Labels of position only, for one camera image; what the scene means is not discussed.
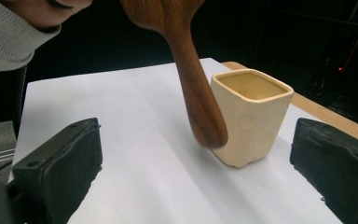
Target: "black ring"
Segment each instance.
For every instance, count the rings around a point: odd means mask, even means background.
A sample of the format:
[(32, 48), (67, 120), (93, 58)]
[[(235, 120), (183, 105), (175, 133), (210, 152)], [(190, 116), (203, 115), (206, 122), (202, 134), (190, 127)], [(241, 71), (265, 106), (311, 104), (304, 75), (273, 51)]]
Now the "black ring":
[(57, 7), (57, 8), (62, 8), (62, 9), (71, 9), (73, 7), (68, 7), (66, 5), (63, 5), (55, 0), (48, 0), (48, 3), (52, 6), (52, 7)]

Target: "sleeve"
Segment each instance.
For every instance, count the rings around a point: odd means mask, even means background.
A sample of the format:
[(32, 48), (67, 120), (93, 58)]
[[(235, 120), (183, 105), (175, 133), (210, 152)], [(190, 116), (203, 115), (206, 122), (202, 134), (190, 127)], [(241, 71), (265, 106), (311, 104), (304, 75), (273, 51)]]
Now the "sleeve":
[(50, 33), (43, 33), (27, 21), (0, 4), (0, 71), (26, 65), (34, 51), (57, 35), (61, 26)]

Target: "wooden spoon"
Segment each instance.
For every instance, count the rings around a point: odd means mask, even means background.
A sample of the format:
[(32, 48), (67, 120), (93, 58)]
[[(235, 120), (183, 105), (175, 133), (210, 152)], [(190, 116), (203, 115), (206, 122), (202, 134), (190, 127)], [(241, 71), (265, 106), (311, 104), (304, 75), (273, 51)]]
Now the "wooden spoon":
[(190, 126), (208, 148), (227, 143), (227, 127), (194, 48), (190, 24), (204, 0), (120, 0), (130, 20), (162, 34), (178, 69)]

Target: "beige cup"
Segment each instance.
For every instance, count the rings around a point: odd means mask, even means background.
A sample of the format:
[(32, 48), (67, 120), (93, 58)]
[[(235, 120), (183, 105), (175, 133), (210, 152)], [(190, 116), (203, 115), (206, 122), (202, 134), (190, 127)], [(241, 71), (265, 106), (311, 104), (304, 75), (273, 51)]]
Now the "beige cup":
[(212, 149), (213, 154), (235, 167), (269, 154), (293, 89), (254, 69), (213, 75), (211, 87), (228, 130), (227, 144)]

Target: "white tabletop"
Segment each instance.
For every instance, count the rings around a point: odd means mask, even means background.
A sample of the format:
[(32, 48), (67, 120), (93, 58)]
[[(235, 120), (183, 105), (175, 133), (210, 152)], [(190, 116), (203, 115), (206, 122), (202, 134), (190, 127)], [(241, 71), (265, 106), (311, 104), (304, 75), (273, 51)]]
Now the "white tabletop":
[(97, 118), (103, 169), (70, 223), (341, 223), (289, 162), (300, 117), (315, 119), (290, 105), (267, 157), (237, 169), (194, 139), (173, 63), (49, 79), (28, 85), (14, 162)]

